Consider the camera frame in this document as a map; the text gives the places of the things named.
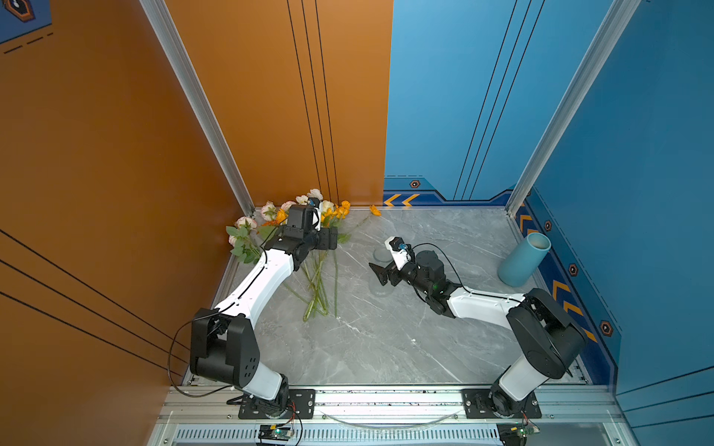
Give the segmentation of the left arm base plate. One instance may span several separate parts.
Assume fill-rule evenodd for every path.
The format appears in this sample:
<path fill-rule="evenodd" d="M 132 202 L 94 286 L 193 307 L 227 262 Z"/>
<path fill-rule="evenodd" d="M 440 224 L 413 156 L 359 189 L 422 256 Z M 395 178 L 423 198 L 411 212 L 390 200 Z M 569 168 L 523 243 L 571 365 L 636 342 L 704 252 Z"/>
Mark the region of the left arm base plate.
<path fill-rule="evenodd" d="M 316 390 L 313 388 L 280 390 L 271 401 L 245 395 L 238 417 L 242 420 L 288 420 L 291 416 L 298 416 L 302 420 L 310 420 L 314 415 L 315 400 Z"/>

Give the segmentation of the cream rose stem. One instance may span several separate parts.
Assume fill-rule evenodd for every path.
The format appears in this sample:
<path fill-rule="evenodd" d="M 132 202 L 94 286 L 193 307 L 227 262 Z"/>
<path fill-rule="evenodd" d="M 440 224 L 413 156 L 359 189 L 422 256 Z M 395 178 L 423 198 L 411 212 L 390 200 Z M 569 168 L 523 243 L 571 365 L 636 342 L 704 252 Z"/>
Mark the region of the cream rose stem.
<path fill-rule="evenodd" d="M 278 217 L 279 210 L 273 202 L 267 202 L 260 208 L 260 215 L 266 222 L 276 221 Z"/>

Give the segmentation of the white rose stem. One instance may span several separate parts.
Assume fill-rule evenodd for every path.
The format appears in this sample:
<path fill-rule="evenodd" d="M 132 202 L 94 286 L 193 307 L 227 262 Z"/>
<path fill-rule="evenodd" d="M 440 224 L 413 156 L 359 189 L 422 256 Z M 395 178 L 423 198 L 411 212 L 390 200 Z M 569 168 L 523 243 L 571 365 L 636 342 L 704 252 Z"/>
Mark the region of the white rose stem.
<path fill-rule="evenodd" d="M 336 213 L 337 207 L 333 202 L 322 201 L 320 204 L 320 213 L 322 216 L 332 216 Z"/>

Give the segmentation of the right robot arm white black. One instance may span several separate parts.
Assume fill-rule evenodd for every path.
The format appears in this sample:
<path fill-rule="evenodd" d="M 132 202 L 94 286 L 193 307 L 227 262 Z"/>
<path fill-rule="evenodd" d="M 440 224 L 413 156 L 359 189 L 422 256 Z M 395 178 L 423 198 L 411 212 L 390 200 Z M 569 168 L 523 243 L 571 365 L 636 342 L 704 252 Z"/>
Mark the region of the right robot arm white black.
<path fill-rule="evenodd" d="M 539 387 L 571 373 L 588 343 L 585 330 L 544 289 L 503 294 L 468 288 L 446 276 L 444 262 L 433 251 L 401 250 L 392 254 L 391 262 L 369 267 L 379 285 L 407 285 L 438 315 L 511 332 L 519 353 L 485 396 L 488 410 L 497 417 L 526 412 Z"/>

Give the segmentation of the large orange rose stem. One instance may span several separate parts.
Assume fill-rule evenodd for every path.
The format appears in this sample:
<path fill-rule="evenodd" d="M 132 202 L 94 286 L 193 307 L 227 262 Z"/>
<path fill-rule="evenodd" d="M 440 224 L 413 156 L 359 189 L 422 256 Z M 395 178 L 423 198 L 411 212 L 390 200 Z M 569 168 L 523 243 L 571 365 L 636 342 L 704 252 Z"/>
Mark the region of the large orange rose stem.
<path fill-rule="evenodd" d="M 286 219 L 287 219 L 287 213 L 286 211 L 282 210 L 282 208 L 278 208 L 279 213 L 276 221 L 273 222 L 266 222 L 264 223 L 264 226 L 280 226 L 282 225 Z"/>

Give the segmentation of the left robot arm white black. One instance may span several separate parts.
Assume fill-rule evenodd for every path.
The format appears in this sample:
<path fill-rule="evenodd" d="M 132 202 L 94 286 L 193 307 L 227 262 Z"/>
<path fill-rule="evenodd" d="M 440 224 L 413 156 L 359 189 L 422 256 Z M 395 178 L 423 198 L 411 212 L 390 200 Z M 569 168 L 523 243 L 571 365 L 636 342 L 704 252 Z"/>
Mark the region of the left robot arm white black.
<path fill-rule="evenodd" d="M 261 361 L 254 326 L 278 287 L 312 250 L 337 246 L 336 228 L 280 228 L 244 281 L 216 308 L 195 314 L 191 373 L 238 388 L 266 416 L 283 416 L 289 403 L 288 379 Z"/>

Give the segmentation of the small orange flower sprig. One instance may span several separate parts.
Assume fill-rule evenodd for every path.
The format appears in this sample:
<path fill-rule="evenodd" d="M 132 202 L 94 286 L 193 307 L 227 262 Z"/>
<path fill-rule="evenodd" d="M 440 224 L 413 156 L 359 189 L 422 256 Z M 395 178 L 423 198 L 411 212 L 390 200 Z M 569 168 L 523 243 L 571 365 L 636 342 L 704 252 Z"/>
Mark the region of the small orange flower sprig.
<path fill-rule="evenodd" d="M 336 230 L 340 226 L 340 223 L 349 215 L 350 208 L 351 204 L 348 201 L 343 201 L 340 204 L 327 201 L 321 202 L 321 229 Z M 317 314 L 323 316 L 329 314 L 330 307 L 327 289 L 324 283 L 326 259 L 327 251 L 313 252 L 309 260 L 303 264 L 307 278 L 307 290 L 309 292 L 309 301 L 303 315 L 303 321 L 305 323 Z"/>

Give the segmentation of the pink rose branch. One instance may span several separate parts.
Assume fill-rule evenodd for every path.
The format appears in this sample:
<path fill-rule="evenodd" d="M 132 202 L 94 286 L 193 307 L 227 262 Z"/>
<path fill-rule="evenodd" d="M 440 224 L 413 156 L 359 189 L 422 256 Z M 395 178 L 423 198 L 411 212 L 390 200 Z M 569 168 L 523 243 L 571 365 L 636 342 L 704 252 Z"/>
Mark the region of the pink rose branch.
<path fill-rule="evenodd" d="M 232 226 L 226 226 L 231 254 L 240 263 L 256 264 L 263 255 L 263 250 L 254 239 L 258 223 L 251 217 L 240 217 Z"/>

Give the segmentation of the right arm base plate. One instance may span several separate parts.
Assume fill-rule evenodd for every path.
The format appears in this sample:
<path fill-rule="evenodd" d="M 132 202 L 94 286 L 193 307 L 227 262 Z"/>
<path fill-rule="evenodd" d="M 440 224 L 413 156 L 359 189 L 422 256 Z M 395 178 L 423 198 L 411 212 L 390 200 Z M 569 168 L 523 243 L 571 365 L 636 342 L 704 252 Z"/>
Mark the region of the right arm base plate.
<path fill-rule="evenodd" d="M 522 401 L 511 399 L 501 390 L 465 388 L 460 392 L 462 405 L 468 419 L 540 419 L 542 412 L 536 394 L 531 392 Z"/>

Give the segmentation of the clear ribbed glass vase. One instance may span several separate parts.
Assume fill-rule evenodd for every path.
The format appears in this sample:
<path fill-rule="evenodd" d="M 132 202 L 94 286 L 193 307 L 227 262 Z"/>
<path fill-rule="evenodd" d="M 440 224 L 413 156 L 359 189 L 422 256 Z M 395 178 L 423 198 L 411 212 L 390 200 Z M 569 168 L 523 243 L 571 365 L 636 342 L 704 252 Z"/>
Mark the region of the clear ribbed glass vase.
<path fill-rule="evenodd" d="M 387 267 L 391 261 L 392 255 L 384 246 L 378 247 L 374 250 L 372 259 L 374 264 L 381 267 Z M 382 285 L 374 271 L 370 271 L 368 279 L 369 290 L 375 297 L 388 297 L 396 291 L 396 287 L 390 282 L 387 282 L 386 285 Z"/>

